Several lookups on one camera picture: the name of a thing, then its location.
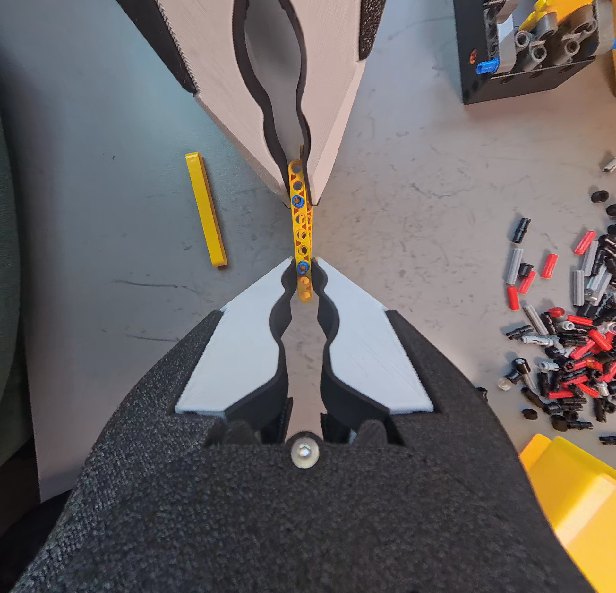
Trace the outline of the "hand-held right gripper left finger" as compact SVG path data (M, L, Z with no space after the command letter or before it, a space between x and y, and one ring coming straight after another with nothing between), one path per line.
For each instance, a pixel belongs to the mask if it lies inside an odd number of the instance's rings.
M286 258L221 308L176 413L274 418L288 395L281 336L291 322L295 262Z

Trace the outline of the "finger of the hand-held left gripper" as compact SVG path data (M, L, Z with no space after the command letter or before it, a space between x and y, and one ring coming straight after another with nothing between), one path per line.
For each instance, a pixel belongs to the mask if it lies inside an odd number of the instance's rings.
M246 162L289 204L287 159L272 104L248 56L248 0L156 0L195 85L195 99Z
M365 68L358 49L361 0L279 1L299 44L296 111L309 201L318 204Z

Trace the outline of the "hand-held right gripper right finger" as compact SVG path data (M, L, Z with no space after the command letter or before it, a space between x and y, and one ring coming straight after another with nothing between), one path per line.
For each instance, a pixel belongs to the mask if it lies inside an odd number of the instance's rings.
M321 398L332 416L433 412L388 309L322 258L312 263L325 336Z

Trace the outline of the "plain yellow lego beam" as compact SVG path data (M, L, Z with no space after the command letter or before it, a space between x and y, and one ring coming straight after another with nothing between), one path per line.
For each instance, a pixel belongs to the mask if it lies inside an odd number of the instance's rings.
M227 266L226 251L203 158L199 152L193 152L186 154L185 159L211 263L214 267Z

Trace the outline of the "yellow lego beam blue pins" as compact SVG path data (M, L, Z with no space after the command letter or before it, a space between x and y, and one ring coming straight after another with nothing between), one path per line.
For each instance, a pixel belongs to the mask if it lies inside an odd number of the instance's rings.
M311 272L313 207L307 196L301 159L295 159L289 163L288 180L297 272L297 295L301 302L307 303L311 302L313 298Z

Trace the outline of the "partly built yellow lego model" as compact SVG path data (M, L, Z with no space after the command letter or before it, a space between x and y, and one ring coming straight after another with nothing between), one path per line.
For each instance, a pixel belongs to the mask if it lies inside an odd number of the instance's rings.
M615 49L615 0L453 0L466 105L556 89Z

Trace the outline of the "pile of small lego pins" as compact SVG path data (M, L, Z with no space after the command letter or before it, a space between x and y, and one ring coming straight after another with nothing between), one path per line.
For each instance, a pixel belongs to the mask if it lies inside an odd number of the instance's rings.
M478 382L521 451L615 425L615 171L489 159L469 304Z

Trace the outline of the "yellow plastic storage bin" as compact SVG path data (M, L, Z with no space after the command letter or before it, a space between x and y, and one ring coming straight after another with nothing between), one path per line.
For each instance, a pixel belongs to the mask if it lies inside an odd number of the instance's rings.
M615 469L537 434L520 461L554 534L597 592L615 592Z

